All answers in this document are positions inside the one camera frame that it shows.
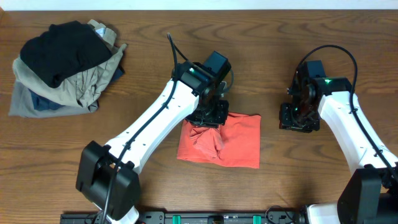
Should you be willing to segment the orange printed t-shirt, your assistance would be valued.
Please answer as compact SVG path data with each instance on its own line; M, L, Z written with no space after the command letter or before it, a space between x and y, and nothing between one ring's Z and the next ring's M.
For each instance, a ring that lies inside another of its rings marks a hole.
M260 168L261 116L229 113L218 128L183 122L177 159L223 167Z

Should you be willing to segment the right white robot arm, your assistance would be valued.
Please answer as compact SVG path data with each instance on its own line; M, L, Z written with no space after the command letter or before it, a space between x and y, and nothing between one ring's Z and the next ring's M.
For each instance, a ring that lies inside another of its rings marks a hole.
M397 156L388 150L351 95L347 78L294 78L282 103L280 128L310 133L324 120L349 165L351 178L337 202L305 208L302 223L397 223Z

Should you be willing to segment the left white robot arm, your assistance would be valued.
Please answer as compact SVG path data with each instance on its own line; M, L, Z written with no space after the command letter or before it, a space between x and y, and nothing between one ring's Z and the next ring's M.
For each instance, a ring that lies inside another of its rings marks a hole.
M152 105L105 145L82 151L76 189L99 209L98 223L135 223L141 194L139 174L158 145L183 120L205 128L224 125L228 102L220 96L231 64L226 59L177 64Z

